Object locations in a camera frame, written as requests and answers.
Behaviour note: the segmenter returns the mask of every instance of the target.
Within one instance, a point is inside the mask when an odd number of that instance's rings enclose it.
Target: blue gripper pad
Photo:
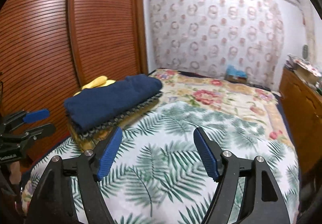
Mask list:
[[[97,172],[97,179],[99,181],[101,181],[105,176],[109,174],[113,161],[121,145],[122,137],[122,129],[120,127],[117,127],[116,131],[114,132],[114,135],[111,137],[110,142],[106,146],[105,150],[101,155],[101,158],[99,159],[99,170]]]
[[[49,110],[43,109],[43,110],[38,110],[34,112],[29,112],[27,113],[22,120],[24,123],[34,123],[39,120],[43,120],[45,118],[48,118],[50,115]]]
[[[217,161],[198,129],[194,130],[194,144],[197,148],[203,166],[206,169],[208,177],[211,177],[216,181],[219,178]]]

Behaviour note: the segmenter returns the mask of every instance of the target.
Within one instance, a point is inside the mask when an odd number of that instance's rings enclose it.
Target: mattress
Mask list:
[[[263,156],[283,194],[291,223],[299,204],[298,161],[275,96],[267,91],[211,78],[193,78],[158,69],[163,83],[159,104],[123,129],[110,174],[100,183],[116,223],[201,223],[217,183],[209,178],[193,142],[202,127],[222,149],[237,157]],[[67,138],[32,169],[22,194],[27,212],[50,158],[81,153]],[[229,223],[236,221],[243,196],[239,179]],[[78,219],[87,223],[77,178],[72,190]]]

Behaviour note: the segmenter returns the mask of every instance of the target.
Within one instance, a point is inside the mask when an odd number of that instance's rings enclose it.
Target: stack of folded clothes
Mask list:
[[[114,125],[125,127],[154,107],[161,88],[160,80],[143,74],[105,87],[85,87],[65,100],[69,131],[82,150],[92,149]]]

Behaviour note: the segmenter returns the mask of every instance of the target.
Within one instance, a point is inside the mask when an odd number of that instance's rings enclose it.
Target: navy blue folded garment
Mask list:
[[[140,74],[100,88],[84,89],[65,100],[64,107],[77,133],[88,131],[157,94],[162,83]]]

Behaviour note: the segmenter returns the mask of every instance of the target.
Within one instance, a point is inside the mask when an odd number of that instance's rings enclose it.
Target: leaf print sheet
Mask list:
[[[217,183],[208,177],[193,142],[193,131],[202,127],[210,139],[237,157],[261,155],[276,177],[291,223],[298,209],[298,163],[294,150],[277,140],[266,140],[263,125],[236,115],[194,107],[185,102],[162,103],[123,130],[122,148],[108,176],[99,183],[105,203],[118,224],[201,223]],[[32,170],[32,185],[23,193],[27,207],[49,159],[59,154],[79,154],[68,138]],[[229,223],[236,221],[243,196],[239,179]],[[87,223],[77,178],[72,191],[81,222]]]

